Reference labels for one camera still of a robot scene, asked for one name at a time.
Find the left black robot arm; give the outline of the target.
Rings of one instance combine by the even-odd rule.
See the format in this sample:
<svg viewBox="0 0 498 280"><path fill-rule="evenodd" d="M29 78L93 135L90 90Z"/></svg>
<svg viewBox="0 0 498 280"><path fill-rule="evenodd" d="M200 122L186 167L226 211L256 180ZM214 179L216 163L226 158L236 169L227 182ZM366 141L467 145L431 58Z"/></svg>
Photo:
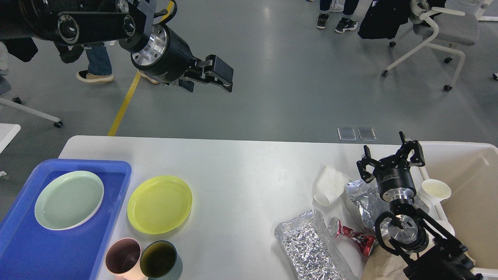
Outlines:
<svg viewBox="0 0 498 280"><path fill-rule="evenodd" d="M217 55L199 59L167 26L177 5L155 0L2 0L1 40L38 38L63 46L118 41L132 64L154 80L192 92L194 83L231 92L233 69Z"/></svg>

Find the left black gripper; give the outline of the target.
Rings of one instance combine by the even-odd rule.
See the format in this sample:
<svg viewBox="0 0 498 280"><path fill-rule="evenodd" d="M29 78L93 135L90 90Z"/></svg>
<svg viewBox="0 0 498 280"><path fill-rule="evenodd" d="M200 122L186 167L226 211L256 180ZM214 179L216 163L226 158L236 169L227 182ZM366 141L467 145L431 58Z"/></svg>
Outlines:
<svg viewBox="0 0 498 280"><path fill-rule="evenodd" d="M213 84L227 92L233 90L233 68L217 55L200 60L189 45L167 26L153 24L148 42L130 55L132 64L153 80L188 92L194 82Z"/></svg>

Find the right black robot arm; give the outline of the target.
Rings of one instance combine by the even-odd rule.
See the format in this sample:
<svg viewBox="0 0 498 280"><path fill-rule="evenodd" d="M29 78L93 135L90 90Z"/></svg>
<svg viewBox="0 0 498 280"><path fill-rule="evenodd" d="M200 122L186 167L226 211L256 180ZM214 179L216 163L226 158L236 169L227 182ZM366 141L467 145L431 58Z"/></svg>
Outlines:
<svg viewBox="0 0 498 280"><path fill-rule="evenodd" d="M473 273L467 247L414 203L417 191L410 168L424 167L422 146L400 131L400 148L393 155L375 160L370 149L356 163L361 179L377 183L379 197L389 204L375 220L380 246L403 258L404 274L410 280L482 280Z"/></svg>

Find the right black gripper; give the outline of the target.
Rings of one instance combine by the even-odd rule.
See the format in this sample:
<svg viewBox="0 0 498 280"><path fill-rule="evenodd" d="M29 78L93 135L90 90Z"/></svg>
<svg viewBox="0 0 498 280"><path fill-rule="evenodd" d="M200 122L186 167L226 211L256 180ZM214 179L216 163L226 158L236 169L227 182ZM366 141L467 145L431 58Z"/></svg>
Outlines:
<svg viewBox="0 0 498 280"><path fill-rule="evenodd" d="M413 199L416 187L410 168L425 167L422 146L418 140L409 139L403 131L400 131L399 135L402 145L393 156L377 161L371 157L368 146L364 145L364 155L356 162L361 179L366 183L376 179L379 195L386 202ZM373 171L368 171L367 166L373 167Z"/></svg>

